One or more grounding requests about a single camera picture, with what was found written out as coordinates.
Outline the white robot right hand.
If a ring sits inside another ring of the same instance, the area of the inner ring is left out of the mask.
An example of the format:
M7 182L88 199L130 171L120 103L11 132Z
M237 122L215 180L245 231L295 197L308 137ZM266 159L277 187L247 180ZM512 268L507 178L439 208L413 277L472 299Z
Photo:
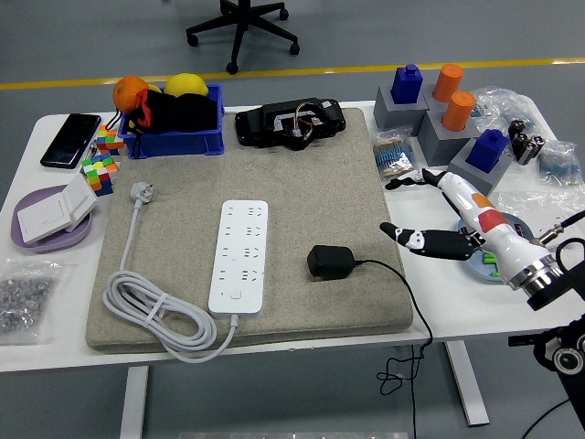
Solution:
M466 261L479 247L496 258L500 277L512 289L534 294L562 275L545 247L528 241L489 199L464 178L448 171L420 171L426 184L441 190L467 225L468 235L450 230L411 230L383 222L380 228L411 252L444 260Z

